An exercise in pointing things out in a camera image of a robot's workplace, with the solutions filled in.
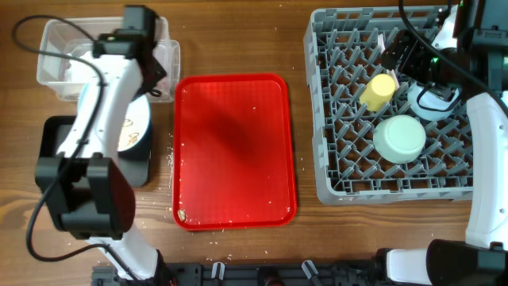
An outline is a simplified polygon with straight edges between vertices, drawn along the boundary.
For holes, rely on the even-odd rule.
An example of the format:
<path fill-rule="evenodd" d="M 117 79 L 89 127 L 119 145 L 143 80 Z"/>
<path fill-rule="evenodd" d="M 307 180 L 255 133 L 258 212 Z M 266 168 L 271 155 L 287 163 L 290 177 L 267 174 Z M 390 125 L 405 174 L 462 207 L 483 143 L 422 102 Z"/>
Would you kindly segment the light blue small saucer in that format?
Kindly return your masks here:
<path fill-rule="evenodd" d="M 446 109 L 459 97 L 460 89 L 427 90 L 417 103 L 417 97 L 423 90 L 424 87 L 421 84 L 413 82 L 407 91 L 407 101 L 410 103 L 410 109 L 418 117 L 426 121 L 440 121 L 452 114 L 452 110 L 446 111 Z"/>

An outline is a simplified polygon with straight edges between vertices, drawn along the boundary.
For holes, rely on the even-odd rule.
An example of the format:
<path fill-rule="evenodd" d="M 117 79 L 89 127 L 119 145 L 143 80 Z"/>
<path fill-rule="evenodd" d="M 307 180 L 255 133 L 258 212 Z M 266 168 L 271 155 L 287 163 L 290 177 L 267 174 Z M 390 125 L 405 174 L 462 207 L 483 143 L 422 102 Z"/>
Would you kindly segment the light blue dinner plate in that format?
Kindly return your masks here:
<path fill-rule="evenodd" d="M 151 111 L 146 96 L 136 97 L 139 83 L 128 79 L 113 79 L 106 87 L 106 93 L 100 100 L 98 113 L 90 111 L 92 95 L 87 94 L 79 106 L 77 122 L 84 120 L 92 124 L 87 143 L 79 153 L 80 158 L 92 157 L 100 153 L 105 157 L 115 157 L 119 150 L 121 129 L 125 119 L 134 121 L 131 128 L 143 134 L 140 129 L 151 120 Z"/>

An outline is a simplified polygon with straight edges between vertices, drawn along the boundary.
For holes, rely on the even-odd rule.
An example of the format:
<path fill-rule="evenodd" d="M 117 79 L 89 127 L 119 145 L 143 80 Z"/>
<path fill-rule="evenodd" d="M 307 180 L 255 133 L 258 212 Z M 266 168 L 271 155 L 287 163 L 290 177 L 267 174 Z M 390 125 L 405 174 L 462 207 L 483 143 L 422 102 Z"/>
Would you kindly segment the white plastic fork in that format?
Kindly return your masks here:
<path fill-rule="evenodd" d="M 381 53 L 384 53 L 384 51 L 386 50 L 386 44 L 385 44 L 385 41 L 384 41 L 384 37 L 382 34 L 379 34 L 378 35 L 378 46 L 379 46 L 379 50 Z"/>

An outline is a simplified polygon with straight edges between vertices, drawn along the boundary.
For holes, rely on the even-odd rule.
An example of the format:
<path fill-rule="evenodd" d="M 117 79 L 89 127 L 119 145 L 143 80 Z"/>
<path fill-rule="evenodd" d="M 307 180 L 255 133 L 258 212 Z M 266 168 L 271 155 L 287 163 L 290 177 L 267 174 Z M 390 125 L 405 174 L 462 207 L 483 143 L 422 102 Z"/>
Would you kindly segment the yellow plastic cup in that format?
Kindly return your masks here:
<path fill-rule="evenodd" d="M 365 87 L 360 96 L 360 103 L 366 104 L 370 111 L 379 111 L 385 103 L 391 101 L 396 90 L 396 82 L 390 75 L 378 74 Z"/>

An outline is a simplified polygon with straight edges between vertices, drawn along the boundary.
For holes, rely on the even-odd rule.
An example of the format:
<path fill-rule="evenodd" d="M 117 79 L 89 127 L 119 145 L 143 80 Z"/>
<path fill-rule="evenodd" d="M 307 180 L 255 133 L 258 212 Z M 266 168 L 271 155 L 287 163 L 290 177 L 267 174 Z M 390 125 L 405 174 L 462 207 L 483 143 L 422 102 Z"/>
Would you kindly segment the mint green bowl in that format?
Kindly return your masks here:
<path fill-rule="evenodd" d="M 394 164 L 416 160 L 424 148 L 425 140 L 423 125 L 408 115 L 396 115 L 381 121 L 373 133 L 375 150 Z"/>

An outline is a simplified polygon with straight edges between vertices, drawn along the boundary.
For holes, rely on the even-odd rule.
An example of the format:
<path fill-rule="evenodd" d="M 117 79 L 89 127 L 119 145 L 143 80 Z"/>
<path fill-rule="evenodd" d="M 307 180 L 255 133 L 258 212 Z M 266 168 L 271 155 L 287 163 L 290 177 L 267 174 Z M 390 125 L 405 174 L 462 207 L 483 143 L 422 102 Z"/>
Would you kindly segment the white plastic spoon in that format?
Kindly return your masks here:
<path fill-rule="evenodd" d="M 398 90 L 400 88 L 400 83 L 394 70 L 387 70 L 387 74 L 394 80 L 395 89 Z"/>

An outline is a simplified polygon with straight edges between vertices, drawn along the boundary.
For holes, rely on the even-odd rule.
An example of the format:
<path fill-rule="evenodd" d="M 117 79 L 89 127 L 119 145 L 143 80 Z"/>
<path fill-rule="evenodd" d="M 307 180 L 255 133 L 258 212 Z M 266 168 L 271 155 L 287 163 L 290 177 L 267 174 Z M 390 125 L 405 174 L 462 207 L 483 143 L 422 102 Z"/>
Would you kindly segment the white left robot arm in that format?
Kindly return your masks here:
<path fill-rule="evenodd" d="M 119 275 L 161 285 L 170 279 L 160 252 L 135 227 L 132 187 L 117 166 L 118 143 L 129 104 L 154 87 L 164 70 L 152 54 L 153 28 L 132 24 L 103 33 L 94 58 L 118 58 L 120 69 L 91 68 L 95 77 L 81 94 L 71 131 L 53 157 L 40 158 L 36 182 L 57 230 L 99 248 Z"/>

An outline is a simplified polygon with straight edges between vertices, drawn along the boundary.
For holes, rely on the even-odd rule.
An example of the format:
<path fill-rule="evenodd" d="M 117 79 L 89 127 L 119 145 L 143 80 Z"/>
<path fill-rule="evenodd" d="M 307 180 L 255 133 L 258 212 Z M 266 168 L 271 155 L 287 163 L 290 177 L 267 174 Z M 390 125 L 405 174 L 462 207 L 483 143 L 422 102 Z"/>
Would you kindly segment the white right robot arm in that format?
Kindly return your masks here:
<path fill-rule="evenodd" d="M 436 49 L 410 23 L 382 55 L 420 83 L 458 87 L 473 147 L 471 213 L 462 242 L 435 239 L 425 249 L 381 249 L 382 278 L 392 284 L 507 283 L 507 3 L 462 1 L 456 48 Z"/>

